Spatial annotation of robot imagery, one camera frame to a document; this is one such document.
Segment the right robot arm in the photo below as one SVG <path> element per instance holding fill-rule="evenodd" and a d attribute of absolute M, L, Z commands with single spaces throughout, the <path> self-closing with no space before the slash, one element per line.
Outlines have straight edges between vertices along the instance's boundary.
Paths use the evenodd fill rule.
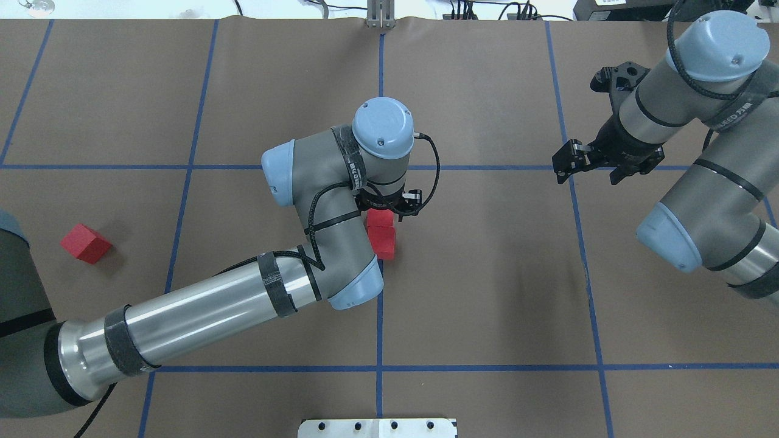
<path fill-rule="evenodd" d="M 664 144 L 699 120 L 707 137 L 698 158 L 643 219 L 635 236 L 679 271 L 699 267 L 729 288 L 777 308 L 778 232 L 754 214 L 777 185 L 777 65 L 770 38 L 756 20 L 714 9 L 681 36 L 668 14 L 667 50 L 648 69 L 624 62 L 604 67 L 590 83 L 606 92 L 611 117 L 595 139 L 567 141 L 553 155 L 557 182 L 598 167 L 617 185 L 646 175 L 665 157 Z"/>

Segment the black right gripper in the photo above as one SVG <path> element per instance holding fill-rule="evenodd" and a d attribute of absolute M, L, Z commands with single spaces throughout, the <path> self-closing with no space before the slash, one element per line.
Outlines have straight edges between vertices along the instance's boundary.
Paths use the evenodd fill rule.
<path fill-rule="evenodd" d="M 609 178 L 612 185 L 617 185 L 635 173 L 648 174 L 664 159 L 662 144 L 639 141 L 620 121 L 620 109 L 649 72 L 650 69 L 627 61 L 619 66 L 605 66 L 593 75 L 590 89 L 609 95 L 612 116 L 589 144 L 570 139 L 554 153 L 553 170 L 559 185 L 571 175 L 598 167 L 612 167 Z"/>

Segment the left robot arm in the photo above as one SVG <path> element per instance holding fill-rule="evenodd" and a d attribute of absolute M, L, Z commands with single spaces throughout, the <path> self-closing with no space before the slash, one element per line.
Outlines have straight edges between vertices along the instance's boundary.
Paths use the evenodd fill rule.
<path fill-rule="evenodd" d="M 376 97 L 350 124 L 265 151 L 270 192 L 278 205 L 295 208 L 305 244 L 261 253 L 92 322 L 58 321 L 29 242 L 2 211 L 2 418 L 86 406 L 112 384 L 306 305 L 326 300 L 347 310 L 378 296 L 384 281 L 362 212 L 419 213 L 420 191 L 405 191 L 417 139 L 407 106 Z"/>

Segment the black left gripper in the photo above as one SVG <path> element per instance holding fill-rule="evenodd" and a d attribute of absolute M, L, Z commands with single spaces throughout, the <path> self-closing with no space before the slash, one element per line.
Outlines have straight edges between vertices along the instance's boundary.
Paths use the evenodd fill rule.
<path fill-rule="evenodd" d="M 417 216 L 424 208 L 422 192 L 417 189 L 404 191 L 403 186 L 397 192 L 384 193 L 385 186 L 367 182 L 356 193 L 356 205 L 360 211 L 387 210 L 398 218 Z"/>

